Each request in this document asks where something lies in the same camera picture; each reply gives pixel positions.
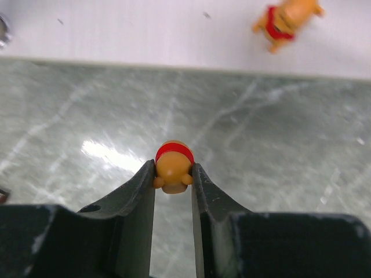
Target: gray marble countertop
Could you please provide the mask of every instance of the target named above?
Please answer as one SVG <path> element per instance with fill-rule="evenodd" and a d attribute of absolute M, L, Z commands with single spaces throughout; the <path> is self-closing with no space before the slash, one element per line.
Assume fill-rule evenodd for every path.
<path fill-rule="evenodd" d="M 331 211 L 371 226 L 371 84 L 1 61 L 0 184 L 72 210 L 166 140 L 253 211 Z M 195 277 L 190 190 L 157 191 L 151 274 Z"/>

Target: red shirt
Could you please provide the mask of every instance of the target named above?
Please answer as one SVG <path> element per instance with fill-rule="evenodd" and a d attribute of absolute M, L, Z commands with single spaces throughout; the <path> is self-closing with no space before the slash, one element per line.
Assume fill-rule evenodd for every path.
<path fill-rule="evenodd" d="M 272 39 L 288 39 L 288 40 L 293 40 L 294 35 L 288 34 L 288 33 L 283 33 L 279 32 L 275 27 L 274 27 L 274 11 L 276 10 L 276 6 L 269 6 L 268 7 L 268 22 L 267 25 L 265 26 L 265 29 L 269 33 L 269 35 L 272 37 Z"/>
<path fill-rule="evenodd" d="M 189 159 L 189 161 L 191 162 L 191 165 L 195 163 L 195 159 L 193 157 L 191 150 L 188 149 L 186 146 L 176 143 L 176 142 L 170 142 L 170 143 L 167 143 L 161 146 L 160 149 L 158 149 L 156 153 L 155 163 L 163 154 L 167 152 L 179 152 L 182 155 L 185 155 Z"/>

